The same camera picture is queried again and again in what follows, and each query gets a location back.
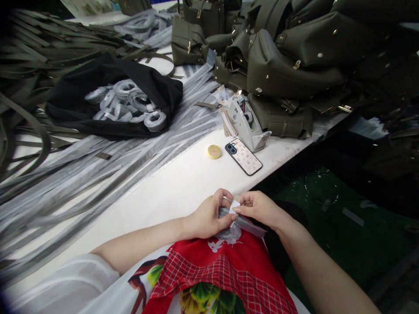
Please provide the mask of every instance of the phone case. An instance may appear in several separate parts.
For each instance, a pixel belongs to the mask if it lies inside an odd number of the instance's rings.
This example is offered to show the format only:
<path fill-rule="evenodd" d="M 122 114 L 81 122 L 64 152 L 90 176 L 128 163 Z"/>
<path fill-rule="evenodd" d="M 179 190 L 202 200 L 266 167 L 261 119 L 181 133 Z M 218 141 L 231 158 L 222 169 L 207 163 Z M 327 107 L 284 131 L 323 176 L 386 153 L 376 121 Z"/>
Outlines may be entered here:
<path fill-rule="evenodd" d="M 232 154 L 227 147 L 232 145 L 236 149 L 236 153 Z M 255 155 L 243 144 L 243 142 L 236 138 L 225 146 L 229 155 L 237 162 L 240 168 L 248 175 L 252 176 L 262 168 L 262 163 Z"/>

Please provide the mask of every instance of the plaid pattern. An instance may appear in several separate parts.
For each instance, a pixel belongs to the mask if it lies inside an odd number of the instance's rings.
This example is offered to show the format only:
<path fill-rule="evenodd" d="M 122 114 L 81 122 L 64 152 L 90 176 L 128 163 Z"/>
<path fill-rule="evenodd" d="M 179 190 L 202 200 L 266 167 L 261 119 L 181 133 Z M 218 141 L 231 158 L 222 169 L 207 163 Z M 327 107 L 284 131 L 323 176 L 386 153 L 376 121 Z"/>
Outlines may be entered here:
<path fill-rule="evenodd" d="M 270 284 L 248 271 L 236 270 L 222 254 L 209 265 L 197 267 L 173 250 L 150 299 L 178 294 L 199 282 L 213 283 L 233 292 L 242 299 L 246 313 L 298 314 L 295 305 Z"/>

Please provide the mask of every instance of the white table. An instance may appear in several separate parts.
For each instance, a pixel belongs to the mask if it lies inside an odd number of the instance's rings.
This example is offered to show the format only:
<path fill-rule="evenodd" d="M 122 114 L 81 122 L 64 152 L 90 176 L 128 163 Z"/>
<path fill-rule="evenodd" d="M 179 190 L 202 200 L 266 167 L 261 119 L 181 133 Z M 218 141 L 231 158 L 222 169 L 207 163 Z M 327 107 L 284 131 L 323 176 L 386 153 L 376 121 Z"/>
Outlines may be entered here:
<path fill-rule="evenodd" d="M 167 7 L 172 4 L 173 2 L 161 3 L 159 6 L 161 8 L 162 5 Z M 165 71 L 168 71 L 168 64 L 165 65 L 164 62 L 152 60 L 148 65 L 157 68 L 164 74 Z M 176 75 L 182 75 L 182 72 L 183 70 L 179 68 L 176 70 Z M 214 193 L 218 188 L 225 188 L 234 195 L 248 191 L 300 151 L 324 136 L 346 116 L 347 114 L 341 113 L 331 120 L 315 122 L 313 136 L 306 140 L 270 137 L 266 147 L 255 154 L 262 162 L 263 167 L 251 177 L 247 176 L 225 151 L 217 160 L 208 158 L 206 149 L 209 145 L 215 144 L 223 149 L 225 144 L 232 140 L 232 137 L 225 137 L 223 130 L 211 132 L 165 167 L 159 169 L 153 177 L 138 182 L 94 221 L 68 249 L 35 273 L 9 287 L 6 293 L 12 298 L 21 294 L 22 291 L 37 284 L 70 258 L 88 253 L 114 237 L 188 215 L 197 208 L 204 198 Z M 70 224 L 73 219 L 75 218 L 69 219 L 45 233 L 21 250 L 19 255 L 28 253 L 34 246 L 37 247 L 46 239 L 50 239 Z"/>

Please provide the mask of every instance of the white sleeve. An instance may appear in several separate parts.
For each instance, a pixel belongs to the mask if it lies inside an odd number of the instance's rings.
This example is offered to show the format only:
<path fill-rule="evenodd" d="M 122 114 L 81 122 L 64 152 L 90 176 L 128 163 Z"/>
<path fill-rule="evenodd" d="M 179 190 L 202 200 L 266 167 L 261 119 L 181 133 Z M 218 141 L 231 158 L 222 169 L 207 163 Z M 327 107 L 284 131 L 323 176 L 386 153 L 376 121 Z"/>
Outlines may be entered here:
<path fill-rule="evenodd" d="M 119 277 L 101 257 L 80 255 L 18 297 L 12 308 L 19 313 L 77 313 Z"/>

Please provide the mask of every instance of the person's left hand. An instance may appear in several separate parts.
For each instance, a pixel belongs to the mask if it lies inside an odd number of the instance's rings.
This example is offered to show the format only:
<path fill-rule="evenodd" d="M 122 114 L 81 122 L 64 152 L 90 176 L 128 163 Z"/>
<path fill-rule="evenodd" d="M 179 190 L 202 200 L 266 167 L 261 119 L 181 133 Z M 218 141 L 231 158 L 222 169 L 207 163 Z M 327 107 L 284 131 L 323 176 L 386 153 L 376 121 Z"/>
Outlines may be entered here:
<path fill-rule="evenodd" d="M 207 197 L 192 214 L 185 217 L 185 226 L 190 228 L 190 238 L 207 239 L 227 228 L 237 214 L 227 214 L 218 218 L 220 207 L 230 207 L 230 202 L 224 198 L 233 199 L 232 194 L 224 189 L 218 189 L 214 195 Z"/>

